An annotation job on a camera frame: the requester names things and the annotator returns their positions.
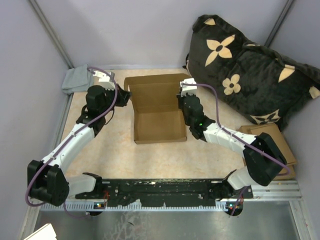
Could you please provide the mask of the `brown cardboard box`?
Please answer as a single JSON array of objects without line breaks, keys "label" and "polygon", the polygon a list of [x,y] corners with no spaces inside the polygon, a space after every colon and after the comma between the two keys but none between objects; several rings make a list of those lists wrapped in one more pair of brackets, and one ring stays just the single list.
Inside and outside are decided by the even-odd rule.
[{"label": "brown cardboard box", "polygon": [[124,79],[134,111],[133,140],[137,145],[185,142],[187,129],[177,94],[185,73],[132,76]]}]

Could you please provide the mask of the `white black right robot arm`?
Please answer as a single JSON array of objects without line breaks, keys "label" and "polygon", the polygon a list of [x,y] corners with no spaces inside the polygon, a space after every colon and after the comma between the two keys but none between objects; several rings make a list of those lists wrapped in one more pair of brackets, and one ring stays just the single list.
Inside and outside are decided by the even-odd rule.
[{"label": "white black right robot arm", "polygon": [[195,139],[228,148],[245,161],[244,167],[223,180],[226,197],[234,198],[242,188],[253,184],[266,187],[283,169],[289,171],[286,158],[269,134],[253,135],[223,127],[204,114],[200,99],[194,94],[179,93],[177,99],[184,122]]}]

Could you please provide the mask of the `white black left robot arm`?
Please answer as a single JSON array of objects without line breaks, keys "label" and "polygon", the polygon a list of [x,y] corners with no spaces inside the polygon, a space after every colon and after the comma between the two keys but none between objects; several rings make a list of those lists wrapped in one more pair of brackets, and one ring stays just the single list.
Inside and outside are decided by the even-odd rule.
[{"label": "white black left robot arm", "polygon": [[25,201],[29,206],[33,206],[31,198],[39,200],[39,206],[47,203],[59,207],[70,196],[87,193],[97,199],[103,195],[100,176],[83,173],[66,178],[65,173],[76,156],[105,126],[105,116],[115,107],[125,107],[131,95],[118,84],[112,84],[110,88],[101,85],[88,88],[86,104],[71,132],[42,160],[32,160],[28,164]]}]

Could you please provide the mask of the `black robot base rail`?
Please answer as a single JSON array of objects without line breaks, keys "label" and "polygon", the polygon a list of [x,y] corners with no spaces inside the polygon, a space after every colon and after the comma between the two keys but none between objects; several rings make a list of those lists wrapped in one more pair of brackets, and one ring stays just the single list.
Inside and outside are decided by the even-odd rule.
[{"label": "black robot base rail", "polygon": [[236,199],[239,206],[226,205],[230,214],[239,215],[245,199],[252,199],[251,187],[234,190],[225,179],[103,179],[97,177],[91,192],[76,194],[76,199],[102,199],[102,207],[128,207],[140,203],[147,209],[186,210],[217,207],[223,199]]}]

